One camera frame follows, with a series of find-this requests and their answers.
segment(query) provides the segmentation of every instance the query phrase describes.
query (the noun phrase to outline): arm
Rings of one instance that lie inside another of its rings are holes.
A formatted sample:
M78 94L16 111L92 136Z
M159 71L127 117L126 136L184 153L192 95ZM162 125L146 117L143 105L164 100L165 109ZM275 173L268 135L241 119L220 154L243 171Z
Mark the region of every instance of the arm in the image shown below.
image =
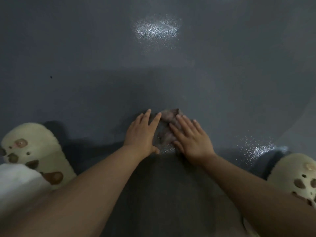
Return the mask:
M148 125L150 110L129 127L124 146L54 192L3 236L99 236L132 172L159 150L152 139L161 114Z
M184 133L170 125L179 140L174 144L218 183L261 237L316 236L315 209L219 157L197 121L177 118Z

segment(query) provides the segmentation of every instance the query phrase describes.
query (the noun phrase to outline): person's right hand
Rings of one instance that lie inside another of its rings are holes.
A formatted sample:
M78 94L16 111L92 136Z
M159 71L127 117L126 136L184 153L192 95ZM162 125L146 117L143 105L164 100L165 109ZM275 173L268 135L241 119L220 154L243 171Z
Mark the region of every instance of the person's right hand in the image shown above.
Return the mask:
M177 115L183 133L171 123L170 128L178 141L174 145L184 154L191 164L204 165L210 158L216 157L211 140L200 124L193 123L186 116Z

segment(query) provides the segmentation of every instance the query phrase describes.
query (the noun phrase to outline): forearm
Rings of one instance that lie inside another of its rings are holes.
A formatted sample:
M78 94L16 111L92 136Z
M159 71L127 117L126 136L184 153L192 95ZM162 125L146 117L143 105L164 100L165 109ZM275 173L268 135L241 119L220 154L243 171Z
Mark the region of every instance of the forearm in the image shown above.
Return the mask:
M312 207L221 157L209 160L204 169L261 237L316 236Z
M123 146L53 193L6 236L97 235L139 162L138 153Z

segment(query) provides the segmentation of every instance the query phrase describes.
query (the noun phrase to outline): glossy floor surface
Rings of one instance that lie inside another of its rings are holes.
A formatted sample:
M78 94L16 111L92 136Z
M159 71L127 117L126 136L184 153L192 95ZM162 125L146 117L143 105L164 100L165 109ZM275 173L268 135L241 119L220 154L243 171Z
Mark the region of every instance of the glossy floor surface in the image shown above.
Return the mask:
M220 155L248 169L275 143L313 135L286 137L306 106L313 110L315 5L0 0L0 136L45 123L80 173L121 145L141 111L180 108ZM211 185L179 159L150 157L123 191L107 236L210 236Z

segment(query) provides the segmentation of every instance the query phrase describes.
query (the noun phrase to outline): person's left arm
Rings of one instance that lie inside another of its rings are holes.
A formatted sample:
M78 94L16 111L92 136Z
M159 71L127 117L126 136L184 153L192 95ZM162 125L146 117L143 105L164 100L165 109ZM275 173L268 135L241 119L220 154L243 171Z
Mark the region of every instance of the person's left arm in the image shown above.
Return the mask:
M137 165L151 153L159 153L152 139L161 114L149 125L150 112L130 125L123 147L53 193L3 236L99 236Z

